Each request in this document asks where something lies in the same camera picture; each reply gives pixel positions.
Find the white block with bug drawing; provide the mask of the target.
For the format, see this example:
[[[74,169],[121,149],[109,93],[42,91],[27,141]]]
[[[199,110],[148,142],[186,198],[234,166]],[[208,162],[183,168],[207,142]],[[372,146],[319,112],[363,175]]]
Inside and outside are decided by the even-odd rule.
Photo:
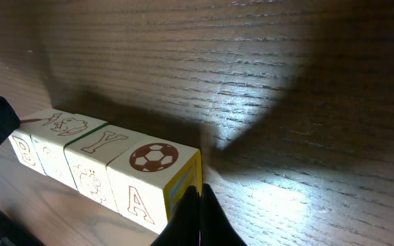
[[[159,234],[189,186],[202,189],[198,148],[145,137],[107,166],[118,212]]]

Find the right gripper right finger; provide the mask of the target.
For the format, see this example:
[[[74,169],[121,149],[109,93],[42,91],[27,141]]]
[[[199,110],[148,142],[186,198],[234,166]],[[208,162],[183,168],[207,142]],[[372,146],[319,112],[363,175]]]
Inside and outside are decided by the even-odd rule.
[[[230,224],[209,184],[202,185],[199,222],[201,246],[246,246]]]

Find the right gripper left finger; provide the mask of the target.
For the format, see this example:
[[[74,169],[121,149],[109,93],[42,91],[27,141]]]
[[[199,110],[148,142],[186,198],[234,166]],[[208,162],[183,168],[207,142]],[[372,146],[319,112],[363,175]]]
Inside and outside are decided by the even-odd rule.
[[[197,246],[200,243],[199,194],[189,186],[176,205],[167,226],[150,246]]]

